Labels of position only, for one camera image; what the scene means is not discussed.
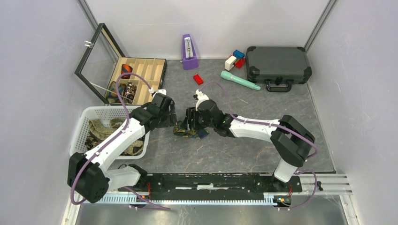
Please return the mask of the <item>navy yellow floral tie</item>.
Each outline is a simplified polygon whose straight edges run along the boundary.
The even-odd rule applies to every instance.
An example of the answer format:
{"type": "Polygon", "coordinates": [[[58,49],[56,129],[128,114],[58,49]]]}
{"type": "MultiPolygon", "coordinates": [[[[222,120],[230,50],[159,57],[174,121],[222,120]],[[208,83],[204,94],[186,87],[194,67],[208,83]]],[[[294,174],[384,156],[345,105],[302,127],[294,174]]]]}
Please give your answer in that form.
{"type": "Polygon", "coordinates": [[[182,128],[180,125],[174,126],[173,134],[176,136],[192,138],[192,139],[203,139],[209,135],[209,132],[205,129],[199,131],[187,130],[182,128]]]}

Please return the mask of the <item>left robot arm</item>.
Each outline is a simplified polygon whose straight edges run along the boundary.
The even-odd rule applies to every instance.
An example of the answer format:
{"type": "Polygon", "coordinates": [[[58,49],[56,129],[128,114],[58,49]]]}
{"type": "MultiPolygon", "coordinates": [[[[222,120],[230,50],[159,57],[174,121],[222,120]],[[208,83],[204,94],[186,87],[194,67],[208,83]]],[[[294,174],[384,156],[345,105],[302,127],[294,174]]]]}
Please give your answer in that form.
{"type": "Polygon", "coordinates": [[[156,129],[170,114],[173,99],[165,89],[153,94],[150,102],[126,112],[127,119],[108,138],[86,153],[74,153],[69,158],[67,184],[71,188],[70,199],[74,205],[83,203],[74,199],[79,193],[90,203],[99,201],[107,191],[125,186],[142,191],[147,177],[133,166],[110,170],[111,164],[131,144],[156,129]]]}

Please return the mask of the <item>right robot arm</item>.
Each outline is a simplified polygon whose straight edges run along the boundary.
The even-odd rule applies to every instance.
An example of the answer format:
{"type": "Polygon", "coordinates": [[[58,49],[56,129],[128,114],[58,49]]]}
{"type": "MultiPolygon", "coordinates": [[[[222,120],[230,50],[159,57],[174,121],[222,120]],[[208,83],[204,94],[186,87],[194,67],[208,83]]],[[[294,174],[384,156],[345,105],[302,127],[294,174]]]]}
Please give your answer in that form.
{"type": "Polygon", "coordinates": [[[296,170],[312,157],[310,150],[317,149],[314,136],[290,115],[278,120],[248,119],[223,113],[213,100],[187,108],[181,127],[197,133],[209,127],[223,137],[247,137],[272,143],[281,157],[271,178],[276,191],[284,191],[290,185],[296,170]]]}

